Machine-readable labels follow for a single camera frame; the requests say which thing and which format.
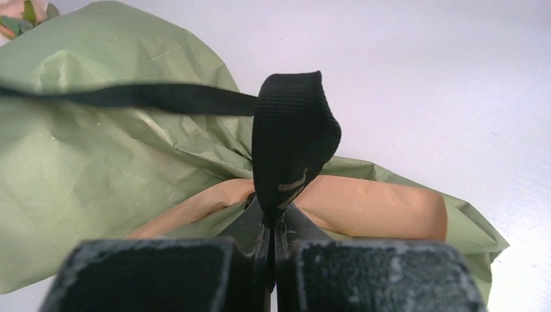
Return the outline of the orange wrapping paper sheet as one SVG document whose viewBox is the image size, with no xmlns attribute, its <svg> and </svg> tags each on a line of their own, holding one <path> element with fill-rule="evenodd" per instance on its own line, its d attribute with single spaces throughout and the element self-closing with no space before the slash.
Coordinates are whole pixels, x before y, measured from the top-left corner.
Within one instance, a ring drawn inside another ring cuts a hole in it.
<svg viewBox="0 0 551 312">
<path fill-rule="evenodd" d="M 188 31 L 115 1 L 1 48 L 1 293 L 54 276 L 82 242 L 213 238 L 257 199 L 270 231 L 295 205 L 336 241 L 457 250 L 486 304 L 507 242 L 471 204 L 336 156 L 322 74 L 240 93 Z"/>
</svg>

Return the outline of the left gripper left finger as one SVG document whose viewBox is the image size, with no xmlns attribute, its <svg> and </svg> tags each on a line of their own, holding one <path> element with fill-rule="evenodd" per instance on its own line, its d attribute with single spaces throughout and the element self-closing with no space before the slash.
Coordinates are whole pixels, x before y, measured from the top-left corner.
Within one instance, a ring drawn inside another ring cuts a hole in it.
<svg viewBox="0 0 551 312">
<path fill-rule="evenodd" d="M 88 240 L 41 310 L 269 311 L 269 241 L 257 199 L 213 238 Z"/>
</svg>

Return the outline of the peach fake flower stem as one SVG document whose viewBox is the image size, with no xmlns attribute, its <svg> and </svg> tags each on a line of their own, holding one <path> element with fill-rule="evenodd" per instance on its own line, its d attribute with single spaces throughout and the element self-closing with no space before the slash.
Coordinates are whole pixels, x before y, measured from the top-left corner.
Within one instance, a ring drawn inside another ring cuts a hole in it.
<svg viewBox="0 0 551 312">
<path fill-rule="evenodd" d="M 1 46 L 57 16 L 58 8 L 49 1 L 1 1 Z"/>
</svg>

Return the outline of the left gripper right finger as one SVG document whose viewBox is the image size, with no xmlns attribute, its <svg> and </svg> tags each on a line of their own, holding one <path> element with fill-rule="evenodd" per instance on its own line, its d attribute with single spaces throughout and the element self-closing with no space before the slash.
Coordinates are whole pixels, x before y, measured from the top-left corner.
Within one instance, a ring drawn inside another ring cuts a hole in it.
<svg viewBox="0 0 551 312">
<path fill-rule="evenodd" d="M 434 240 L 334 240 L 289 205 L 275 227 L 280 311 L 485 311 L 463 256 Z"/>
</svg>

